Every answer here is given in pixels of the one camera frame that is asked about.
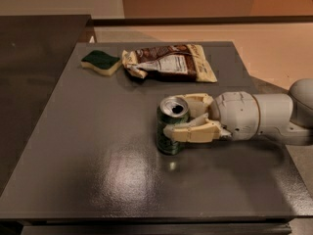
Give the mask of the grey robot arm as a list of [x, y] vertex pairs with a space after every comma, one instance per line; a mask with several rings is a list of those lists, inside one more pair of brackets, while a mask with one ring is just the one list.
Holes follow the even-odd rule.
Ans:
[[180, 143], [214, 140], [249, 140], [264, 136], [287, 145], [312, 143], [313, 82], [296, 81], [284, 94], [224, 92], [213, 98], [205, 93], [163, 99], [160, 111], [170, 118], [161, 133]]

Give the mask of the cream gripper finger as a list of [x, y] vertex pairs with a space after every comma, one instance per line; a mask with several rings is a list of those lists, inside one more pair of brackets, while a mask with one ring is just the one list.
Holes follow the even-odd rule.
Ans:
[[208, 118], [208, 107], [213, 102], [213, 98], [210, 95], [206, 93], [192, 93], [178, 95], [178, 98], [187, 102], [191, 118]]
[[168, 124], [163, 129], [163, 134], [173, 141], [183, 143], [209, 143], [232, 136], [219, 121], [208, 117], [196, 117], [190, 122]]

